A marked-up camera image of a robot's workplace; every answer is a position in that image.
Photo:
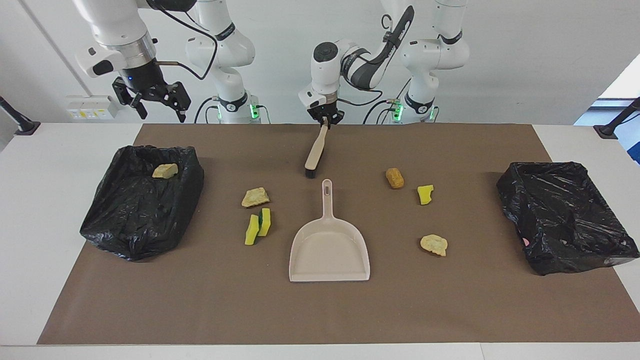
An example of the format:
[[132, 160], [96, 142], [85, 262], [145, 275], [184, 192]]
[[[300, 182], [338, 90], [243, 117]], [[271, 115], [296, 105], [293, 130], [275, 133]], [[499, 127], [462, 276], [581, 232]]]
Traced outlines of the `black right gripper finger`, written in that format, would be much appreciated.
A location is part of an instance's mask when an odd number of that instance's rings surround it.
[[174, 82], [165, 84], [162, 91], [161, 103], [175, 112], [179, 123], [185, 123], [186, 112], [192, 103], [185, 86], [182, 82]]
[[112, 88], [121, 105], [135, 109], [140, 119], [147, 118], [148, 112], [142, 104], [142, 92], [137, 92], [132, 96], [122, 77], [117, 77], [112, 82]]

